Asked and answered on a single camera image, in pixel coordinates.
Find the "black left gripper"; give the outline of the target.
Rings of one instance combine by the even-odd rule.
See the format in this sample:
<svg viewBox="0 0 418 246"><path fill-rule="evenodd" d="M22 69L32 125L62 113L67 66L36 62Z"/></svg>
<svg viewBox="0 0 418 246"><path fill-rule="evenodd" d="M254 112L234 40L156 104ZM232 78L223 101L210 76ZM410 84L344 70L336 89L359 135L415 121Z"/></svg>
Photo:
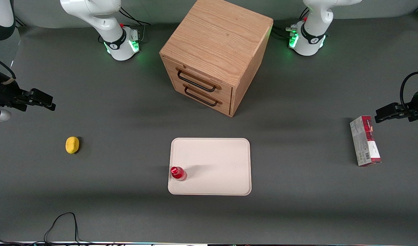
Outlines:
<svg viewBox="0 0 418 246"><path fill-rule="evenodd" d="M418 121L418 92L413 95L410 102L406 103L404 102L404 88L401 87L400 102L404 107L404 113L402 113L401 105L393 102L376 110L375 122L381 123L391 119L403 119L406 116L409 122Z"/></svg>

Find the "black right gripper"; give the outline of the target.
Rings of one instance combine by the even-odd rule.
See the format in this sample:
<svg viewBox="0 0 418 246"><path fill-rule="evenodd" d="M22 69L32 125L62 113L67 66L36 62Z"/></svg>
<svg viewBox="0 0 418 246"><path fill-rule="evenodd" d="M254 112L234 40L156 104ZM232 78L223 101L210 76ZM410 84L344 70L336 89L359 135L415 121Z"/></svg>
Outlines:
<svg viewBox="0 0 418 246"><path fill-rule="evenodd" d="M52 101L53 97L51 95L39 89L31 89L28 92L21 89L15 80L8 76L0 76L0 107L26 111L28 102L31 106L40 106L50 111L55 111L56 105Z"/></svg>

